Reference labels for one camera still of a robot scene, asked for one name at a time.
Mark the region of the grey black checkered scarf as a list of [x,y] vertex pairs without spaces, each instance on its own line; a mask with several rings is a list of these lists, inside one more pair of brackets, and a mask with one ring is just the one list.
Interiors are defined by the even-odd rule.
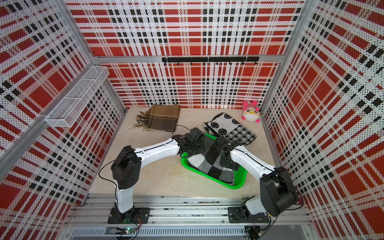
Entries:
[[187,166],[195,170],[198,174],[209,178],[220,184],[233,186],[235,183],[234,170],[221,166],[220,150],[214,146],[216,137],[205,134],[204,137],[204,152],[201,154],[189,156],[183,154],[183,158],[187,161]]

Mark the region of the green plastic basket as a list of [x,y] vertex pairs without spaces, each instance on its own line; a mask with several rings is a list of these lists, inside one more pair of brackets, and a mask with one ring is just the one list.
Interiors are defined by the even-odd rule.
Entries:
[[[192,172],[198,174],[195,170],[193,170],[192,168],[190,168],[190,167],[187,166],[187,161],[183,158],[183,155],[181,156],[181,163],[182,163],[182,165],[183,165],[186,169],[188,169],[188,170],[190,170],[190,171],[192,171]],[[235,173],[235,183],[234,183],[233,186],[227,186],[227,185],[224,185],[224,184],[220,184],[220,183],[218,183],[218,182],[216,182],[216,183],[218,183],[218,184],[220,184],[220,185],[223,185],[223,186],[225,186],[226,188],[229,188],[229,189],[231,189],[231,190],[237,190],[237,189],[241,188],[241,187],[244,185],[244,183],[245,183],[245,180],[246,180],[246,177],[247,177],[247,173],[248,173],[248,172],[247,172],[243,167],[240,166],[240,167],[239,167],[239,170],[238,170],[238,171],[234,171],[234,173]]]

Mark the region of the black white patterned scarf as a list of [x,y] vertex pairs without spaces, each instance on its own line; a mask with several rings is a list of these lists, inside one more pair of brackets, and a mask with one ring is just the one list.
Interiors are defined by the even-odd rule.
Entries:
[[216,115],[204,123],[205,131],[215,137],[225,137],[229,142],[239,141],[243,146],[250,145],[257,135],[226,113]]

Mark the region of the brown fringed scarf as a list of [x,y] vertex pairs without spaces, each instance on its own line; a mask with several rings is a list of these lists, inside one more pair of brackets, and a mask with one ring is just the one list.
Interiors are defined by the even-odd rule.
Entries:
[[174,132],[177,127],[181,111],[180,105],[153,105],[146,112],[136,116],[134,127]]

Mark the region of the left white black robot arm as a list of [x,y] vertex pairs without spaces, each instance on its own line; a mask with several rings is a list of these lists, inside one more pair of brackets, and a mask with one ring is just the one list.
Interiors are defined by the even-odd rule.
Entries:
[[184,135],[174,135],[161,143],[134,149],[126,146],[111,166],[117,185],[116,208],[125,214],[134,208],[133,189],[138,182],[141,169],[157,160],[187,153],[190,156],[204,152],[205,134],[193,128]]

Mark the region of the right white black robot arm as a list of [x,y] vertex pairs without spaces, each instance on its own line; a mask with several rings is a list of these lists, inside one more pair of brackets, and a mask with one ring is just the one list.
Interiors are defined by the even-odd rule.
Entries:
[[228,142],[224,137],[219,137],[213,146],[220,151],[222,167],[234,171],[243,167],[259,181],[260,195],[244,203],[248,215],[267,213],[277,217],[299,201],[299,193],[286,168],[274,167],[260,160],[239,141]]

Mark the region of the pink white plush toy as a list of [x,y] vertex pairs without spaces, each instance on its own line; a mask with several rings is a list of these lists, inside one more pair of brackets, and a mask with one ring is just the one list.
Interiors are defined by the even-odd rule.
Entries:
[[260,119],[260,108],[258,108],[258,101],[253,102],[243,102],[243,114],[242,120],[248,122],[256,122],[259,123]]

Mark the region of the green circuit board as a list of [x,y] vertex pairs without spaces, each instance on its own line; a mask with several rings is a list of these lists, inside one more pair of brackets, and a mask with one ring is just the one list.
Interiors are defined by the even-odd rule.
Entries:
[[136,228],[116,228],[116,235],[132,235]]

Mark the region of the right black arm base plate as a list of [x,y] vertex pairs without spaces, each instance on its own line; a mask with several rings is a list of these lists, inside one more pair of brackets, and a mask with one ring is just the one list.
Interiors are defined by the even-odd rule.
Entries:
[[248,210],[242,207],[229,207],[228,216],[230,223],[269,223],[269,217],[267,213],[258,213],[256,215],[252,215]]

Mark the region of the aluminium front rail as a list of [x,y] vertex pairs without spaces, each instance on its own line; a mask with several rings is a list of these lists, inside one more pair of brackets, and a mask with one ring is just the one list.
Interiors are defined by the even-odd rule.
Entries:
[[[136,208],[150,208],[144,227],[158,226],[232,226],[248,223],[230,223],[229,207],[240,207],[242,199],[134,196]],[[112,194],[90,194],[85,203],[74,207],[65,222],[66,227],[107,227],[115,203]]]

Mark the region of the black hook rail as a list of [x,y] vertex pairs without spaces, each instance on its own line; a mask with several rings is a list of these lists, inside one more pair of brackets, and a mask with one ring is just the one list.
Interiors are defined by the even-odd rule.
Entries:
[[260,57],[166,57],[162,58],[163,63],[232,63],[232,62],[258,62]]

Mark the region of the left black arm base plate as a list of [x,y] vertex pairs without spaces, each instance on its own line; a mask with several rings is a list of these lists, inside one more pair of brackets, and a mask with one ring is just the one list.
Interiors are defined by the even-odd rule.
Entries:
[[108,224],[147,224],[150,216],[150,208],[135,208],[120,213],[117,207],[111,209]]

